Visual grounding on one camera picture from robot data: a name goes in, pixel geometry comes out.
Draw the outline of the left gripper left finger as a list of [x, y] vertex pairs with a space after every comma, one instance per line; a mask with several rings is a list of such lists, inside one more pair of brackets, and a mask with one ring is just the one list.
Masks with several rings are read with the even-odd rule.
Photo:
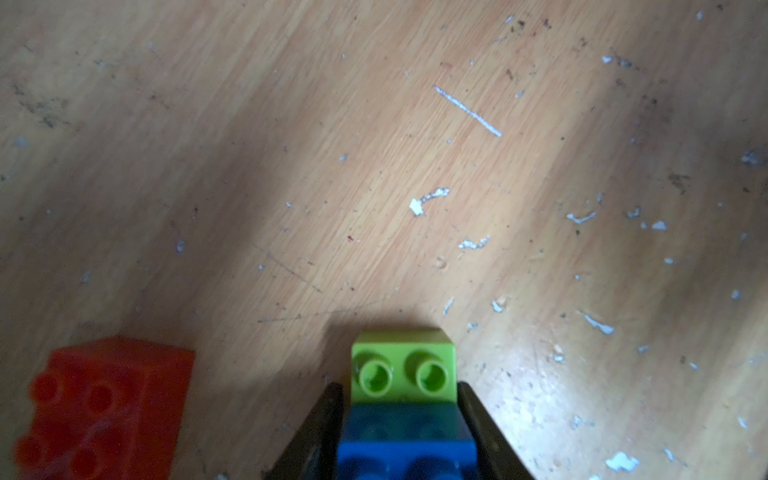
[[262, 478], [335, 479], [343, 420], [343, 387], [332, 382], [325, 386], [282, 454], [262, 473]]

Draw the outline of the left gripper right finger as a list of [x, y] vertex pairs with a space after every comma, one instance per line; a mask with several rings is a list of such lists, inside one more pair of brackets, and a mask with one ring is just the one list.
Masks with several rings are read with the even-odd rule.
[[534, 480], [469, 383], [457, 384], [457, 400], [477, 446], [480, 478]]

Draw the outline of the dark blue square lego brick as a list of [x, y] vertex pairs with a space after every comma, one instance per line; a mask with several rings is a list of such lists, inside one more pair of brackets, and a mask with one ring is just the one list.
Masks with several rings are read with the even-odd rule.
[[474, 438], [455, 403], [350, 408], [338, 479], [478, 479]]

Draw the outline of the lime green square lego brick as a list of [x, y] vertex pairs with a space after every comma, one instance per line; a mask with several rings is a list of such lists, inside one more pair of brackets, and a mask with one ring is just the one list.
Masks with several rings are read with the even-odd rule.
[[365, 331], [351, 347], [351, 402], [455, 403], [456, 346], [441, 329]]

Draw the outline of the long red lego brick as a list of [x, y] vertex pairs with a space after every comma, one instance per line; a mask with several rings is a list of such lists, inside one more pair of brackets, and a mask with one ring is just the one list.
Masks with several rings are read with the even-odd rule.
[[195, 353], [113, 336], [53, 350], [13, 449], [22, 479], [166, 479]]

